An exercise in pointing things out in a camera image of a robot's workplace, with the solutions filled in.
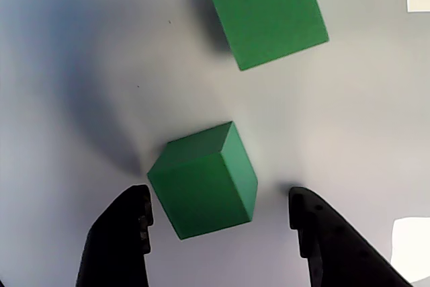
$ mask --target white table surface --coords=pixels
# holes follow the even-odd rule
[[[318,2],[329,43],[240,72],[208,0],[0,0],[6,287],[74,286],[92,222],[163,144],[229,120],[259,179],[254,221],[180,241],[153,194],[152,287],[309,286],[280,183],[390,259],[393,221],[430,215],[430,15]]]

